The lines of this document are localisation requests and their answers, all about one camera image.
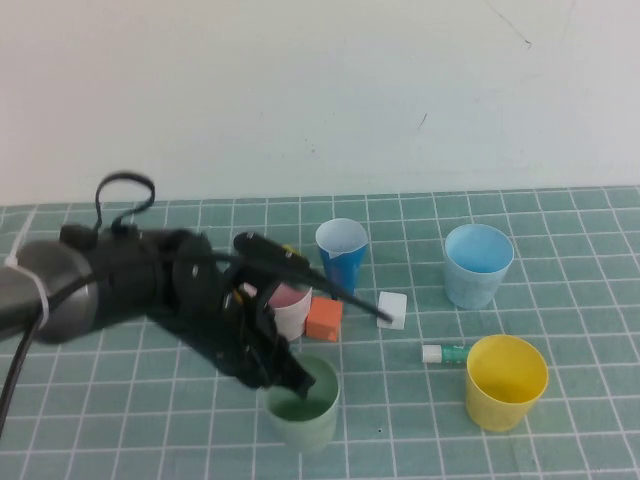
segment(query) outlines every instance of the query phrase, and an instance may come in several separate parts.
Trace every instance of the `green cup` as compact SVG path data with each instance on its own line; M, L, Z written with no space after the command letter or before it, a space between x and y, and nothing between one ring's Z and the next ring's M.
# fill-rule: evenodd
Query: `green cup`
M333 366L315 355L296 356L316 379L306 400L291 390L271 387L262 392L264 408L287 445L312 454L322 450L336 432L340 382Z

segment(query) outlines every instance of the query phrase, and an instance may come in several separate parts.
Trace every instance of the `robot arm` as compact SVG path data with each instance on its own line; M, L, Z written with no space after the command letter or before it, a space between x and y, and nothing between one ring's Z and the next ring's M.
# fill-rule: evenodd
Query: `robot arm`
M152 202L153 194L146 206ZM62 343L145 315L245 385L281 385L305 397L314 379L278 335L267 303L282 281L323 290L390 321L311 269L305 258L258 234L240 234L234 241L239 255L225 255L213 252L204 235L138 230L122 225L122 218L102 231L99 225L65 225L59 241L19 250L18 265L41 280L51 307L46 323L36 325L35 341ZM216 262L230 266L223 271ZM255 296L243 292L244 283L255 287ZM33 327L40 311L34 281L0 268L0 338Z

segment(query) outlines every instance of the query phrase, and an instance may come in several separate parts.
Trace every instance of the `pink cup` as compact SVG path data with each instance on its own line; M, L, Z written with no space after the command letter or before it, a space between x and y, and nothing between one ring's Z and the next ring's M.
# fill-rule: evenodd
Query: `pink cup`
M255 295L251 285L245 284L243 288L249 295ZM269 299L278 333L289 342L304 333L304 322L311 308L311 290L299 291L281 283Z

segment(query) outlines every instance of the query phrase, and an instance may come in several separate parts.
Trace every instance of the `white block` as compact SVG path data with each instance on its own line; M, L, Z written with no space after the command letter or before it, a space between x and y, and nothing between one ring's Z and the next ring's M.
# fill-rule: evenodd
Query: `white block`
M402 293L380 292L378 308L393 317L393 323L378 319L378 327L404 330L404 318L407 315L407 296Z

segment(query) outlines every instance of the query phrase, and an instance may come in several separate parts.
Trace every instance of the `black cable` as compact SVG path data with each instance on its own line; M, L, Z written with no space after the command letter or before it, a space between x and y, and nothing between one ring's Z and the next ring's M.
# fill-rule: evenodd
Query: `black cable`
M117 182L120 180L127 180L129 182L135 182L140 185L144 185L149 189L149 198L147 198L147 200L145 200L144 203L138 205L137 207L127 210L121 215L118 215L111 223L112 229L121 228L121 223L124 218L129 217L131 215L135 215L136 213L144 212L145 210L147 210L149 207L153 205L153 202L156 199L156 186L154 185L153 181L149 177L145 177L144 175L141 175L136 172L127 172L127 171L114 172L111 175L107 175L102 179L102 181L98 185L98 188L96 189L95 205L96 205L96 215L98 216L98 218L96 220L95 225L93 226L94 232L98 232L102 227L102 206L100 205L100 193L102 192L102 189L106 187L108 184L112 182Z
M33 322L27 330L25 330L24 335L22 335L22 340L20 340L16 353L13 356L13 360L11 360L11 366L9 366L7 378L5 379L2 387L2 394L0 394L0 438L2 438L4 424L7 421L7 414L9 413L9 407L11 406L11 398L13 397L13 392L16 389L20 371L22 370L24 361L27 358L29 347L33 343L33 339L38 332L40 322L42 322L42 316L38 317L38 320Z
M386 313L378 311L376 308L370 306L369 304L363 302L362 300L350 295L342 288L337 285L329 282L326 279L323 279L320 275L317 275L316 272L311 271L312 275L306 275L302 273L292 272L287 267L273 264L270 262L265 262L261 260L252 260L245 257L241 257L238 255L228 255L225 253L209 253L209 254L199 254L199 255L180 255L177 253L165 253L159 255L153 255L149 257L137 258L134 260L128 260L125 262L116 262L114 264L109 265L101 270L96 272L92 272L89 275L85 275L84 277L80 277L77 280L69 283L66 287L63 287L56 294L52 295L49 298L49 315L53 314L53 312L60 306L62 303L73 295L77 290L82 287L101 280L102 278L107 277L110 274L117 273L121 270L126 270L129 268L135 268L142 265L146 265L149 263L157 263L157 262L187 262L187 263L209 263L209 262L227 262L230 264L243 264L248 267L253 267L258 270L262 270L266 273L270 273L276 275L282 280L293 282L293 283L302 283L309 285L310 287L316 288L318 290L329 293L330 295L334 295L337 298L344 300L347 303L351 303L355 306L358 306L369 312L373 315L378 316L384 320L389 322L392 321L392 318ZM9 407L11 405L11 399L13 397L13 392L15 391L16 384L18 383L18 377L20 376L20 371L22 370L22 366L24 365L24 361L27 357L27 352L29 347L33 343L33 339L40 327L40 323L42 322L42 316L38 317L38 320L33 322L25 331L18 348L16 349L16 353L11 361L11 366L9 367L9 371L7 373L7 378L4 381L4 386L2 388L2 394L0 394L0 438L2 437L2 432L4 430L4 425L7 420L7 414L9 412Z

